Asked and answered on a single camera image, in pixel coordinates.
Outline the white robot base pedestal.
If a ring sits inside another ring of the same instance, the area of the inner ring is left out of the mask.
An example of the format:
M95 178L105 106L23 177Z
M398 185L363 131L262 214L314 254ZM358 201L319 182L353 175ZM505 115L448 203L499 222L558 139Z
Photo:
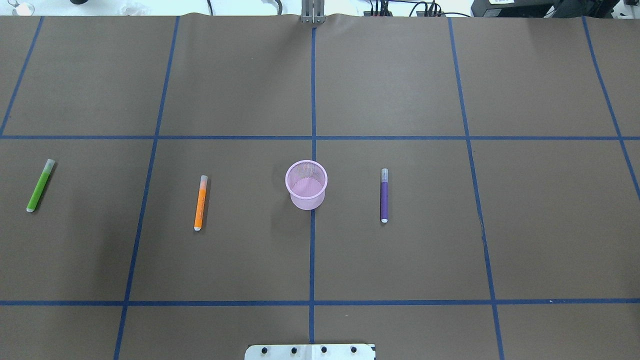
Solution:
M375 360L374 344L256 344L247 347L245 360Z

